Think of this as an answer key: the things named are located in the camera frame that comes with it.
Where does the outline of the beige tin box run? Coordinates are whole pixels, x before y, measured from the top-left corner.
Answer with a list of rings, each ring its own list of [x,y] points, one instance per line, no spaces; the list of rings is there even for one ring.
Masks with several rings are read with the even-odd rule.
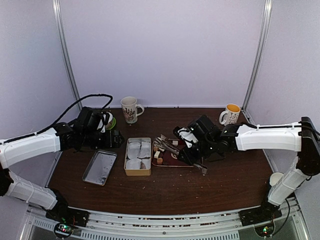
[[[124,171],[129,177],[151,175],[152,140],[150,137],[130,137],[126,142]]]

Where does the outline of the gold ridged chocolate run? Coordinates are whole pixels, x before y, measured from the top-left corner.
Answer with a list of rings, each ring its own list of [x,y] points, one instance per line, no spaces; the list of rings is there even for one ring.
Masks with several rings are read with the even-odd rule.
[[[160,157],[160,158],[157,158],[156,159],[156,164],[157,165],[162,165],[163,164],[163,159]]]

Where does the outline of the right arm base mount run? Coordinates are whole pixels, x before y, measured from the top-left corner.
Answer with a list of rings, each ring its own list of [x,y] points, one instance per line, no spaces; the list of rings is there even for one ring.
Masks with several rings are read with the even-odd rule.
[[[282,216],[280,210],[276,210],[275,212],[270,212],[268,210],[262,211],[260,207],[241,210],[238,214],[243,227],[271,221],[274,218]]]

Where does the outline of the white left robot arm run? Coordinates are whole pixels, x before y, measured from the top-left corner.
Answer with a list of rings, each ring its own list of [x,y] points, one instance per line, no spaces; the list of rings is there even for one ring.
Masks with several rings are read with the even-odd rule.
[[[113,121],[109,112],[84,107],[69,123],[55,122],[35,133],[1,140],[0,195],[14,197],[41,206],[61,222],[72,218],[67,201],[57,190],[41,187],[10,170],[10,166],[48,153],[63,152],[83,146],[93,150],[119,148],[125,141],[117,129],[107,129]]]

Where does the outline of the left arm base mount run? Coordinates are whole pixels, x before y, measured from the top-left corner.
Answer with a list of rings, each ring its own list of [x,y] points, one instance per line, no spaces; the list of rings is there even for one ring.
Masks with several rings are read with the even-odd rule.
[[[66,213],[57,213],[54,210],[46,210],[45,217],[71,227],[86,227],[90,213],[85,210],[68,208]]]

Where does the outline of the bear print tin lid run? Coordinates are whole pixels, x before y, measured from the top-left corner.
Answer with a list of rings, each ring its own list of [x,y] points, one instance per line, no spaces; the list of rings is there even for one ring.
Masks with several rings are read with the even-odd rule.
[[[97,186],[104,186],[117,156],[117,153],[112,151],[97,150],[83,173],[82,181]]]

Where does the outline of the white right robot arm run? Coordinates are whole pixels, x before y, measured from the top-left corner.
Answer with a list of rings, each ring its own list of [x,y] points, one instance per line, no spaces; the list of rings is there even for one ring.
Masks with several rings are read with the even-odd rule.
[[[173,134],[185,143],[178,159],[188,165],[212,154],[250,150],[281,150],[296,153],[290,168],[269,178],[266,200],[256,210],[259,220],[268,220],[286,198],[308,178],[320,173],[320,134],[309,117],[278,125],[232,123],[218,128],[206,115],[187,127],[176,127]]]

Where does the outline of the white cup near arm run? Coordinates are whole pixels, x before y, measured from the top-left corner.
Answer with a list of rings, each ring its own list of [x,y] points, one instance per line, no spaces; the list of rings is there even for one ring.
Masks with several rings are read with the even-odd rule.
[[[271,187],[275,186],[278,181],[284,176],[282,172],[274,172],[270,177],[269,177],[269,185]]]

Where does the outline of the metal tongs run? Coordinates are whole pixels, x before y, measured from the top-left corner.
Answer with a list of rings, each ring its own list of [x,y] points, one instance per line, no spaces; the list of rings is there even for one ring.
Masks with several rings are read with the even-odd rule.
[[[178,145],[173,145],[173,141],[178,141]],[[154,151],[160,150],[161,152],[164,152],[165,150],[167,150],[174,154],[179,161],[182,161],[189,166],[200,169],[204,176],[208,174],[208,168],[203,165],[204,158],[201,157],[198,160],[192,159],[192,156],[187,153],[187,150],[185,149],[187,147],[184,145],[184,142],[182,140],[170,139],[165,137],[164,135],[161,135],[154,139],[152,147]]]

